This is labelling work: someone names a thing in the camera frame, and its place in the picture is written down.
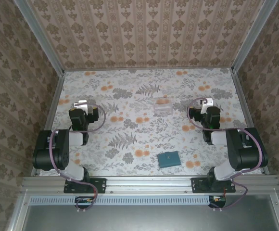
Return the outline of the blue leather card holder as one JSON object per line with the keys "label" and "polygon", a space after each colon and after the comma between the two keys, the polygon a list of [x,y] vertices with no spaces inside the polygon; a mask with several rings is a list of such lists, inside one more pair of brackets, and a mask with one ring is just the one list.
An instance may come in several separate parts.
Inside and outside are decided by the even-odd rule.
{"label": "blue leather card holder", "polygon": [[164,152],[157,155],[159,168],[180,166],[181,160],[178,151]]}

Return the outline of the clear acrylic box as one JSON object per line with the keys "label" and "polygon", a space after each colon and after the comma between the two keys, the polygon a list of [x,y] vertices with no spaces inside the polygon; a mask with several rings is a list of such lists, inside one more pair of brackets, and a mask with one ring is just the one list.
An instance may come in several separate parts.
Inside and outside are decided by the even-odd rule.
{"label": "clear acrylic box", "polygon": [[170,98],[152,99],[152,105],[155,117],[173,115],[173,104]]}

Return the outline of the floral table cover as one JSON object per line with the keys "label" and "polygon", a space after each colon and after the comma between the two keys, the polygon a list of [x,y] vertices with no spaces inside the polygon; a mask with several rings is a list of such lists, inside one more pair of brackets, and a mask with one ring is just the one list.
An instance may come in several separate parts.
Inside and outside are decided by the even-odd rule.
{"label": "floral table cover", "polygon": [[[68,111],[79,100],[101,106],[85,146],[70,159],[92,176],[204,175],[227,160],[226,146],[208,145],[191,124],[187,106],[211,97],[222,128],[245,126],[228,68],[66,72],[52,127],[71,126]],[[170,98],[173,115],[155,117],[152,99]],[[180,166],[159,168],[157,155],[178,151]]]}

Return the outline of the grey metal panel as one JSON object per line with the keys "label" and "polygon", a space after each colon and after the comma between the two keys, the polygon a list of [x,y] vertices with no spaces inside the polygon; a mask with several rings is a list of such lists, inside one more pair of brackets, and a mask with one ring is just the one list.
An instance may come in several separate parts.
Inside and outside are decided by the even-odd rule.
{"label": "grey metal panel", "polygon": [[279,231],[279,195],[248,195],[224,210],[206,205],[31,205],[19,197],[7,231]]}

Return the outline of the left aluminium side rail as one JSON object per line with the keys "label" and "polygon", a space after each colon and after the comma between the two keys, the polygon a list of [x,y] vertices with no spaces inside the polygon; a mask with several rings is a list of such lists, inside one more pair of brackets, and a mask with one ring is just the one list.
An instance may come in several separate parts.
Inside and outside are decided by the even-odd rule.
{"label": "left aluminium side rail", "polygon": [[63,90],[63,83],[64,83],[64,73],[58,78],[58,82],[57,82],[57,86],[55,89],[55,93],[51,102],[51,106],[49,109],[49,113],[48,113],[48,117],[45,123],[45,126],[43,128],[43,130],[51,130],[52,129],[52,125],[54,122],[54,118],[55,118],[55,114],[56,114],[56,110],[57,110],[57,106],[59,103],[59,99],[60,99],[60,95],[61,92]]}

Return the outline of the aluminium side rail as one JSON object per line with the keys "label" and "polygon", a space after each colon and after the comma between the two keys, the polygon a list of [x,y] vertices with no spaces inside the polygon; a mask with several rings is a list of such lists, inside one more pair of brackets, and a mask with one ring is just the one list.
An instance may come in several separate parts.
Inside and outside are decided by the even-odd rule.
{"label": "aluminium side rail", "polygon": [[54,118],[55,118],[55,114],[56,114],[56,110],[57,110],[57,106],[59,103],[59,99],[60,99],[60,95],[61,92],[63,90],[63,83],[64,83],[64,73],[58,78],[58,82],[57,82],[57,86],[55,89],[55,93],[51,102],[51,106],[49,109],[49,113],[48,113],[48,117],[45,123],[45,126],[43,128],[43,130],[51,130],[52,129],[52,125],[54,122]]}
{"label": "aluminium side rail", "polygon": [[229,69],[232,79],[233,79],[233,83],[235,85],[235,89],[236,89],[236,93],[237,96],[239,98],[240,104],[241,104],[241,109],[245,118],[245,123],[247,125],[247,127],[254,127],[254,123],[251,117],[251,113],[249,111],[248,105],[247,105],[247,101],[245,99],[242,87],[241,87],[241,83],[239,80],[239,77],[237,75],[237,73],[235,73],[232,69]]}

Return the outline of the right aluminium side rail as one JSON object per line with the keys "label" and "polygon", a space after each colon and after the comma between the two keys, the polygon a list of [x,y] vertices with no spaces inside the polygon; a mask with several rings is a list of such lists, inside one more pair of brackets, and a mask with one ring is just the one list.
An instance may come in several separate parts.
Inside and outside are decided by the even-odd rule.
{"label": "right aluminium side rail", "polygon": [[233,83],[235,85],[235,89],[236,89],[236,93],[237,96],[239,98],[240,104],[241,104],[241,109],[245,118],[245,123],[247,125],[247,127],[254,127],[254,123],[251,117],[251,113],[249,111],[248,105],[247,105],[247,101],[245,99],[242,87],[241,87],[241,83],[239,80],[239,77],[237,75],[237,73],[235,73],[232,69],[229,69],[232,79],[233,79]]}

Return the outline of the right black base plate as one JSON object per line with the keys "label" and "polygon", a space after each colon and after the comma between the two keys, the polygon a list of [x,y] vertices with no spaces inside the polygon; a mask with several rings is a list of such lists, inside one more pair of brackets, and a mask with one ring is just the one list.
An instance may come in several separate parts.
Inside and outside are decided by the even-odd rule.
{"label": "right black base plate", "polygon": [[235,193],[235,185],[230,180],[209,181],[208,178],[192,178],[191,186],[193,193]]}

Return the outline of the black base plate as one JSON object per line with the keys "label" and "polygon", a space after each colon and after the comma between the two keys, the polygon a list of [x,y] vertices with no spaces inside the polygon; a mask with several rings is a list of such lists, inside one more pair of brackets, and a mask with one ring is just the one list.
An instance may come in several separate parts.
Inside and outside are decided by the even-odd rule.
{"label": "black base plate", "polygon": [[193,193],[235,193],[235,185],[230,180],[209,181],[208,178],[192,178],[191,186]]}
{"label": "black base plate", "polygon": [[[94,185],[98,193],[105,193],[106,190],[106,178],[90,178],[89,183]],[[64,193],[94,193],[94,189],[91,186],[78,184],[73,181],[65,181],[64,185]]]}

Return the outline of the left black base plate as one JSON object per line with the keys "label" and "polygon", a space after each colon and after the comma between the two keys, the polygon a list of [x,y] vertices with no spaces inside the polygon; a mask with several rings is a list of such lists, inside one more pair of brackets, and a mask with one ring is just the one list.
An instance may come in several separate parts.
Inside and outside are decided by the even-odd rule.
{"label": "left black base plate", "polygon": [[[98,193],[105,193],[106,190],[106,178],[90,178],[89,183],[94,185]],[[78,184],[73,181],[65,181],[64,185],[64,193],[94,193],[94,189],[91,186]]]}

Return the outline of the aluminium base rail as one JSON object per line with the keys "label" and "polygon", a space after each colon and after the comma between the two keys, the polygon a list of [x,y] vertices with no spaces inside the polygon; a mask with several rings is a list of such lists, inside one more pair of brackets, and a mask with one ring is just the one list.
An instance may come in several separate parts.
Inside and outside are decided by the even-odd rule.
{"label": "aluminium base rail", "polygon": [[[110,195],[161,195],[161,194],[192,194],[194,180],[201,176],[106,176],[104,194]],[[248,194],[279,193],[276,176],[242,175],[235,182],[248,188]],[[60,177],[25,177],[21,193],[62,195],[65,180]]]}

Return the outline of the black wired connector box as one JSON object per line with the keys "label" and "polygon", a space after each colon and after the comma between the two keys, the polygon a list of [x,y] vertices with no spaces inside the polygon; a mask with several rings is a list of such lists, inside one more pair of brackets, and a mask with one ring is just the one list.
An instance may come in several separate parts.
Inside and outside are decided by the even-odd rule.
{"label": "black wired connector box", "polygon": [[93,196],[78,196],[75,197],[75,207],[77,209],[87,209],[94,201]]}
{"label": "black wired connector box", "polygon": [[223,208],[226,204],[226,197],[221,196],[209,196],[209,207],[210,208]]}

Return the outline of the left aluminium upright post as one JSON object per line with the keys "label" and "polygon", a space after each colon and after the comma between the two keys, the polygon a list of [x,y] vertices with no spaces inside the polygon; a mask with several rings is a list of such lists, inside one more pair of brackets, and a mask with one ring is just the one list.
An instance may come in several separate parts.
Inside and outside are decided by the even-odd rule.
{"label": "left aluminium upright post", "polygon": [[63,65],[61,64],[56,52],[47,38],[46,31],[42,28],[39,23],[33,9],[29,6],[27,0],[14,0],[16,6],[20,10],[39,44],[41,45],[43,51],[45,52],[48,60],[50,61],[52,67],[56,71],[58,77],[62,77],[64,73]]}

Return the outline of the aluminium upright post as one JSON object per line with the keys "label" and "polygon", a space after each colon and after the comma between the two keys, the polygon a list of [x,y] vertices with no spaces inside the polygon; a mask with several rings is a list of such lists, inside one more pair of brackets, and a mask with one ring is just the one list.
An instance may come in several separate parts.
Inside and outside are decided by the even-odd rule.
{"label": "aluminium upright post", "polygon": [[250,52],[252,46],[254,45],[256,39],[258,38],[261,30],[263,29],[264,25],[266,24],[269,16],[271,15],[272,11],[274,10],[278,0],[265,0],[263,5],[261,6],[256,18],[242,43],[240,50],[238,51],[233,64],[231,66],[232,72],[237,73],[240,67],[242,66],[245,58],[247,57],[248,53]]}
{"label": "aluminium upright post", "polygon": [[45,52],[48,60],[50,61],[52,67],[56,71],[58,77],[62,77],[64,73],[63,65],[61,64],[56,52],[47,38],[46,31],[42,28],[39,23],[33,9],[29,6],[27,0],[14,0],[16,6],[20,10],[39,44],[41,45],[43,51]]}

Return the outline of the right aluminium upright post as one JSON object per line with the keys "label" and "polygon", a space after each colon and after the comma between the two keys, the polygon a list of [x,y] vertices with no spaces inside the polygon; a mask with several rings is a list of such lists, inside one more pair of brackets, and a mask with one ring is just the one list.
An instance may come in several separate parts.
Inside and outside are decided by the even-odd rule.
{"label": "right aluminium upright post", "polygon": [[242,43],[240,50],[238,51],[233,64],[231,66],[232,72],[237,73],[240,67],[242,66],[245,58],[247,57],[248,53],[250,52],[252,46],[254,45],[256,39],[258,38],[261,30],[263,29],[264,25],[266,24],[269,16],[271,15],[272,11],[274,10],[278,0],[265,0],[263,5],[261,6],[256,18]]}

